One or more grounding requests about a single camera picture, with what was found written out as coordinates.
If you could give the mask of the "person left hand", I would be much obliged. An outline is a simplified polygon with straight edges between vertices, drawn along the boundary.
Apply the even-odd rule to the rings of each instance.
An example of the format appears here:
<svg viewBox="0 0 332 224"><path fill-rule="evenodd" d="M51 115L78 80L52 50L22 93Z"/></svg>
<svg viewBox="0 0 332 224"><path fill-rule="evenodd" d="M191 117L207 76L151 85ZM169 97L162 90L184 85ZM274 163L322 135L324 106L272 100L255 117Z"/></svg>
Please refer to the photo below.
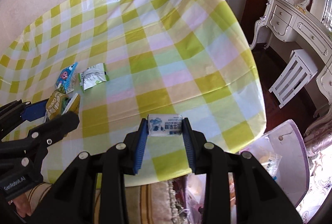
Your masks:
<svg viewBox="0 0 332 224"><path fill-rule="evenodd" d="M27 215L32 215L32 209L25 193L21 194L13 200L10 200L8 203L9 205L15 205L16 211L20 217L25 218Z"/></svg>

